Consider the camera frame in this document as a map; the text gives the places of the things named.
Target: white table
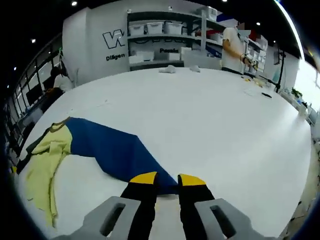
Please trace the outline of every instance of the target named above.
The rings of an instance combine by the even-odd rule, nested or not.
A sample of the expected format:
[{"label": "white table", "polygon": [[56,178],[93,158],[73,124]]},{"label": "white table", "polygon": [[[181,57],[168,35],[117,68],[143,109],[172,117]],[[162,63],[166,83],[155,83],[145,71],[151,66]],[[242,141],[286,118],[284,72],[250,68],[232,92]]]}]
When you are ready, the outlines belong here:
[{"label": "white table", "polygon": [[[179,173],[203,179],[215,198],[249,216],[255,230],[277,237],[306,183],[311,133],[288,102],[275,92],[268,99],[262,91],[268,92],[238,75],[212,69],[126,72],[64,94],[35,125],[25,146],[68,116],[136,134],[175,179]],[[102,172],[93,158],[67,156],[55,176],[54,229],[24,198],[26,169],[18,191],[48,237],[71,234],[88,212],[110,196],[120,196],[127,186]],[[150,239],[184,239],[179,210],[177,196],[159,197]]]}]

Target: wall logo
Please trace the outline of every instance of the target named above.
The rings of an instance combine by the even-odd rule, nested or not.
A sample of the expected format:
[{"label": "wall logo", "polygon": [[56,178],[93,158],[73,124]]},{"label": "wall logo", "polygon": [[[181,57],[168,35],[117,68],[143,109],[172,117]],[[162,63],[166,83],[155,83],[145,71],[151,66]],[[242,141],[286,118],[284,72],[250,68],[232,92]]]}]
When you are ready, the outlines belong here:
[{"label": "wall logo", "polygon": [[106,60],[118,60],[119,58],[124,58],[126,55],[124,53],[122,54],[118,54],[118,55],[110,55],[110,56],[106,56]]},{"label": "wall logo", "polygon": [[109,49],[114,49],[118,46],[123,47],[125,46],[125,39],[124,39],[125,32],[121,29],[116,29],[102,34],[104,41]]},{"label": "wall logo", "polygon": [[178,54],[179,51],[178,49],[163,49],[163,48],[160,48],[160,53],[175,53],[175,54]]}]

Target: white t-shirt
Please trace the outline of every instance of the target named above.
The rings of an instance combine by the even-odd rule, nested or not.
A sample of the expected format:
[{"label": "white t-shirt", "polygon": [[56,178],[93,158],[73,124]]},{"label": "white t-shirt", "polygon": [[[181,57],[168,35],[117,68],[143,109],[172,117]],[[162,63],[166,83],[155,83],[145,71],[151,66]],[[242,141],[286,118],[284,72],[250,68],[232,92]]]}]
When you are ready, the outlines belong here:
[{"label": "white t-shirt", "polygon": [[[227,27],[223,31],[223,40],[229,40],[230,47],[238,54],[245,53],[245,44],[238,37],[238,31],[234,27]],[[232,69],[243,74],[244,63],[240,59],[235,58],[224,49],[222,50],[222,67]]]},{"label": "white t-shirt", "polygon": [[71,80],[67,76],[63,76],[59,74],[55,77],[54,80],[54,88],[60,88],[63,92],[67,92],[74,88],[74,84],[71,82]]}]

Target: person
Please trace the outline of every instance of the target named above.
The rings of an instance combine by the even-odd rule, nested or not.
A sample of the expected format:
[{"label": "person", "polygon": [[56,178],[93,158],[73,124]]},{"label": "person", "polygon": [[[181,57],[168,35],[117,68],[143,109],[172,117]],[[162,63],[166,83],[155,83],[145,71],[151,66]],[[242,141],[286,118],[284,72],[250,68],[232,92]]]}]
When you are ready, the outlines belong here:
[{"label": "person", "polygon": [[237,27],[227,27],[223,31],[222,42],[222,70],[235,74],[243,74],[244,64],[251,66],[252,63],[245,55],[244,42],[250,35],[250,30],[245,30],[245,24]]},{"label": "person", "polygon": [[61,89],[64,93],[74,88],[71,80],[67,76],[63,75],[63,71],[59,67],[54,66],[51,69],[50,74],[51,77],[54,78],[54,84],[53,88],[50,88],[48,90],[49,93],[52,92],[55,88]]}]

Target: shelf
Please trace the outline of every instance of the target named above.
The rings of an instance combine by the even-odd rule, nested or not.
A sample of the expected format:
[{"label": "shelf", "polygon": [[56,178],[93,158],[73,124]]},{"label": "shelf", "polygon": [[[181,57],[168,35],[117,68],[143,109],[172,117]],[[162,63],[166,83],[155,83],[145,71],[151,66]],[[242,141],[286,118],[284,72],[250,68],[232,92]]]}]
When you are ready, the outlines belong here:
[{"label": "shelf", "polygon": [[154,60],[154,61],[143,61],[138,63],[130,64],[130,69],[139,70],[146,68],[161,68],[166,67],[167,65],[174,65],[176,67],[183,67],[184,61],[182,60]]},{"label": "shelf", "polygon": [[[145,21],[145,20],[171,20],[177,22],[194,22],[201,21],[201,16],[192,13],[182,13],[174,11],[140,11],[128,13],[128,21]],[[206,19],[207,28],[223,32],[226,26],[209,19]]]},{"label": "shelf", "polygon": [[265,51],[265,50],[260,46],[260,44],[258,44],[257,42],[251,40],[250,38],[249,38],[249,45],[252,46],[252,47],[254,47],[255,49]]},{"label": "shelf", "polygon": [[[181,34],[145,34],[145,35],[134,35],[128,36],[128,41],[139,41],[145,39],[182,39],[182,40],[192,40],[192,41],[201,41],[201,37],[197,36],[189,36],[189,35],[181,35]],[[222,47],[222,44],[217,43],[215,40],[206,39],[206,42],[209,44],[213,44],[216,46]]]}]

